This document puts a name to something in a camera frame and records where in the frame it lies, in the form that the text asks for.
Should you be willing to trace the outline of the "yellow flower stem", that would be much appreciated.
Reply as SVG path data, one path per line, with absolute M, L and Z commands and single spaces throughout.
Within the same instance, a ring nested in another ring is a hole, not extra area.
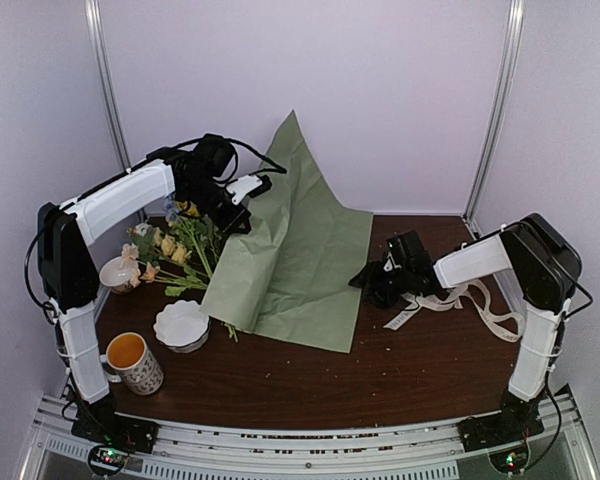
M 174 250 L 168 258 L 180 266 L 189 290 L 205 291 L 225 244 L 225 237 L 210 218 L 190 202 L 174 202 L 169 221 Z

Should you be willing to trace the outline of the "blue flower stem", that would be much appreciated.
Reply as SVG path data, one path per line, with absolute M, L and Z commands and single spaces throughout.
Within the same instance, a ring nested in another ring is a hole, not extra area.
M 163 203 L 164 217 L 168 223 L 177 222 L 179 218 L 179 208 L 172 197 L 167 197 Z

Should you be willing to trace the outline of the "pink and green wrapping paper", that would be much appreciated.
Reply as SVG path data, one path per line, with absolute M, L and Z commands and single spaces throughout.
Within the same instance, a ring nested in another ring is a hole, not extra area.
M 286 168 L 251 200 L 252 230 L 225 243 L 201 310 L 237 330 L 339 353 L 352 348 L 372 214 L 343 206 L 294 112 L 267 151 Z

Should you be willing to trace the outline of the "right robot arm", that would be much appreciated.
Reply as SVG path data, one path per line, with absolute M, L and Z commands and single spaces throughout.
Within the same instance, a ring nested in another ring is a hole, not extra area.
M 495 315 L 482 278 L 513 272 L 525 303 L 523 314 Z M 565 324 L 573 316 L 571 301 L 585 289 L 579 282 L 582 260 L 576 250 L 540 214 L 503 225 L 478 240 L 432 260 L 414 230 L 391 237 L 383 257 L 368 262 L 349 282 L 365 301 L 381 309 L 408 302 L 388 323 L 397 329 L 421 309 L 459 307 L 473 289 L 484 302 L 476 307 L 483 323 L 520 350 L 492 430 L 499 440 L 515 440 L 531 424 L 548 375 L 561 353 Z

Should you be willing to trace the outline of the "cream yellow rose spray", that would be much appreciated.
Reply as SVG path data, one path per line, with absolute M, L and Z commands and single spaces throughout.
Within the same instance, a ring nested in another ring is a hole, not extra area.
M 146 222 L 140 223 L 127 230 L 130 242 L 139 246 L 141 252 L 151 253 L 155 248 L 157 254 L 162 253 L 168 257 L 174 250 L 174 237 L 170 233 L 169 224 L 166 229 L 159 226 L 152 226 Z

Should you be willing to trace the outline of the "peach blossom stem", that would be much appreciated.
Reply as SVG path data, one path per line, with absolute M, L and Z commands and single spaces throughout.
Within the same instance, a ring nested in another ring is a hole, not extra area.
M 187 291 L 205 291 L 210 282 L 210 274 L 196 270 L 183 257 L 180 262 L 171 257 L 151 253 L 143 254 L 139 246 L 126 243 L 122 246 L 121 259 L 117 265 L 128 275 L 126 283 L 131 288 L 141 284 L 161 284 L 168 297 L 179 297 Z

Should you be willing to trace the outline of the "small white patterned teacup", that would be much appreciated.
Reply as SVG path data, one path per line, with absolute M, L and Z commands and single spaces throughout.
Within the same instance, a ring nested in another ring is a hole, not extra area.
M 108 261 L 99 272 L 100 283 L 116 294 L 137 288 L 141 283 L 140 276 L 138 262 L 121 256 Z

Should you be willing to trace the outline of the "white scalloped bowl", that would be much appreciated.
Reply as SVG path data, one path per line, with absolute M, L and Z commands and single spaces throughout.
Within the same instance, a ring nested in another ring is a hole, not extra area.
M 156 339 L 175 353 L 199 350 L 210 333 L 210 317 L 197 301 L 178 300 L 160 311 L 153 324 Z

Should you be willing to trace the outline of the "white printed ribbon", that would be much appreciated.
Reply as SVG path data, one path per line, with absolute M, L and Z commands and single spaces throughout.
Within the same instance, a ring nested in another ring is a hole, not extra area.
M 407 301 L 407 306 L 387 322 L 383 328 L 397 331 L 409 319 L 421 310 L 433 312 L 446 312 L 461 310 L 462 300 L 469 300 L 475 307 L 480 319 L 489 331 L 502 341 L 508 343 L 518 342 L 525 330 L 525 318 L 517 312 L 495 314 L 491 310 L 492 296 L 487 286 L 481 280 L 473 280 L 456 286 L 448 291 L 445 299 L 437 295 L 417 296 L 405 293 L 402 298 Z

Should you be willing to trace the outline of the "patterned mug with orange inside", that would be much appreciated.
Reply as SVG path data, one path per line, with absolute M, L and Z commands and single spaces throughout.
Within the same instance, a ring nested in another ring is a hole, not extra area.
M 124 384 L 132 393 L 149 396 L 164 382 L 164 372 L 145 339 L 136 332 L 116 336 L 100 356 L 101 364 L 109 367 L 105 377 L 111 383 Z

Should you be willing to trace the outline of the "left aluminium frame post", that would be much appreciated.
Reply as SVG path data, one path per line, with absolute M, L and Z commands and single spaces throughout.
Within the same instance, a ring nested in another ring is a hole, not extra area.
M 121 124 L 114 85 L 108 61 L 104 28 L 101 19 L 100 2 L 85 0 L 85 14 L 88 33 L 95 58 L 101 94 L 104 102 L 106 121 L 111 135 L 115 155 L 120 168 L 125 171 L 131 167 L 126 140 Z

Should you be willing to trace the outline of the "aluminium frame post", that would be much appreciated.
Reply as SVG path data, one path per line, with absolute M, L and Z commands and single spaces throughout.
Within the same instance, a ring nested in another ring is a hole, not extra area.
M 120 168 L 125 171 L 131 167 L 126 140 L 121 124 L 114 85 L 108 61 L 104 28 L 101 19 L 100 2 L 85 0 L 85 14 L 88 33 L 95 58 L 101 94 L 104 102 L 106 121 L 111 135 L 115 155 Z
M 504 35 L 500 70 L 496 82 L 491 113 L 478 167 L 463 214 L 463 219 L 469 226 L 473 226 L 476 223 L 479 203 L 486 187 L 492 161 L 495 158 L 497 143 L 504 122 L 507 101 L 518 63 L 524 28 L 524 13 L 524 0 L 511 0 L 509 2 L 509 13 Z

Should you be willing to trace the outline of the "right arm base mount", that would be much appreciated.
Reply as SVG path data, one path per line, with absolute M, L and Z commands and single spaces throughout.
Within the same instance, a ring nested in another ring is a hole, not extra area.
M 510 429 L 502 423 L 501 413 L 482 417 L 468 417 L 457 425 L 465 452 L 486 451 L 491 466 L 507 475 L 522 473 L 530 463 L 532 436 L 545 431 L 540 420 L 528 426 Z

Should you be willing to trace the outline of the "aluminium front rail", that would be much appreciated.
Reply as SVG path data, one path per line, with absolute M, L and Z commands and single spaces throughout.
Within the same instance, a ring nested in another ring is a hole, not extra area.
M 467 450 L 458 420 L 341 430 L 248 430 L 161 421 L 149 454 L 125 455 L 116 479 L 506 479 L 521 452 L 525 479 L 600 476 L 570 393 L 540 404 L 543 432 Z

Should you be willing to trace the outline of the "right aluminium frame post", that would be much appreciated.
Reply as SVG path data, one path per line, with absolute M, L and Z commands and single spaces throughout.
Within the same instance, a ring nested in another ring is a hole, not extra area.
M 509 2 L 509 13 L 504 35 L 500 70 L 496 82 L 491 113 L 478 167 L 463 214 L 463 219 L 469 226 L 473 226 L 476 223 L 479 203 L 486 187 L 492 161 L 495 158 L 497 143 L 504 122 L 507 101 L 518 63 L 524 28 L 524 13 L 524 0 L 511 0 Z

